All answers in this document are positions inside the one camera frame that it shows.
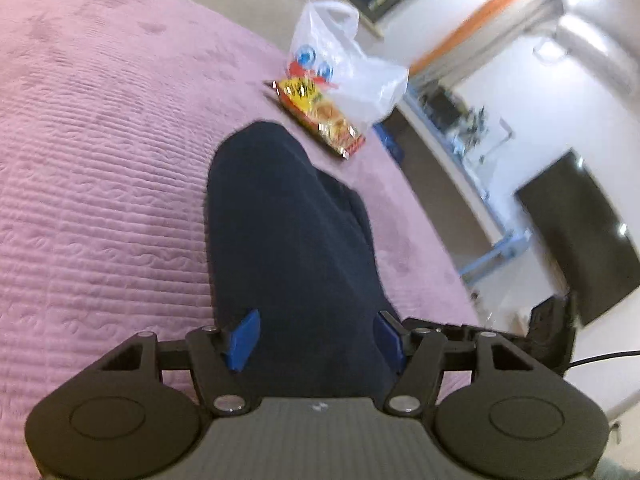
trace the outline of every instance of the cartoon eye print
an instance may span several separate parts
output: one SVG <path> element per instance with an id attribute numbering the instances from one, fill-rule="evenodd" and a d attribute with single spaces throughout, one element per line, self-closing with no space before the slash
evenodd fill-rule
<path id="1" fill-rule="evenodd" d="M 316 51 L 311 45 L 302 45 L 294 57 L 302 68 L 308 70 L 316 62 Z"/>
<path id="2" fill-rule="evenodd" d="M 329 82 L 334 76 L 334 69 L 326 61 L 323 61 L 318 65 L 318 75 L 325 81 Z"/>

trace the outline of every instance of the pant leg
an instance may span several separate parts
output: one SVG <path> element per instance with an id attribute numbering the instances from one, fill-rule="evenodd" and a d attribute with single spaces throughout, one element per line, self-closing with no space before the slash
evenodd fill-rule
<path id="1" fill-rule="evenodd" d="M 220 147 L 207 195 L 218 320 L 262 319 L 241 380 L 262 396 L 383 396 L 394 377 L 372 324 L 393 309 L 360 197 L 264 122 Z"/>

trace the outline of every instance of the pink bedspread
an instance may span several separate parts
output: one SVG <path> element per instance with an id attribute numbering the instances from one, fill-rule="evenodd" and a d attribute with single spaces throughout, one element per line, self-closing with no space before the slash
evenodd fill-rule
<path id="1" fill-rule="evenodd" d="M 264 97 L 284 57 L 261 38 L 189 0 L 0 0 L 0 31 L 3 479 L 37 478 L 23 425 L 44 395 L 137 331 L 180 338 L 211 322 L 207 168 L 258 118 L 360 192 L 403 315 L 474 322 L 377 138 L 338 161 Z"/>

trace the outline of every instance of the plastic bag handle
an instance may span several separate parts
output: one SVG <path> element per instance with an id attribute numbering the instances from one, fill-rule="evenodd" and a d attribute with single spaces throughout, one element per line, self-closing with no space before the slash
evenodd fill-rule
<path id="1" fill-rule="evenodd" d="M 335 27 L 339 28 L 347 38 L 352 40 L 356 37 L 358 22 L 360 21 L 358 9 L 340 0 L 322 0 L 313 2 L 312 5 L 316 10 L 325 11 L 326 19 L 329 19 Z M 337 21 L 332 12 L 343 14 L 346 18 Z"/>

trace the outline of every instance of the black cable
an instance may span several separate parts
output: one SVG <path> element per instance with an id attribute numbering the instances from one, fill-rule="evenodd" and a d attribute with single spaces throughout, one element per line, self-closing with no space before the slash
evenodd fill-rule
<path id="1" fill-rule="evenodd" d="M 573 368 L 575 366 L 587 365 L 589 363 L 595 363 L 597 361 L 604 361 L 606 359 L 615 359 L 618 357 L 633 357 L 640 356 L 640 350 L 632 350 L 631 352 L 615 352 L 613 354 L 604 354 L 604 355 L 596 355 L 595 357 L 589 357 L 588 359 L 581 359 L 580 361 L 574 361 L 573 363 L 569 363 L 569 368 Z"/>

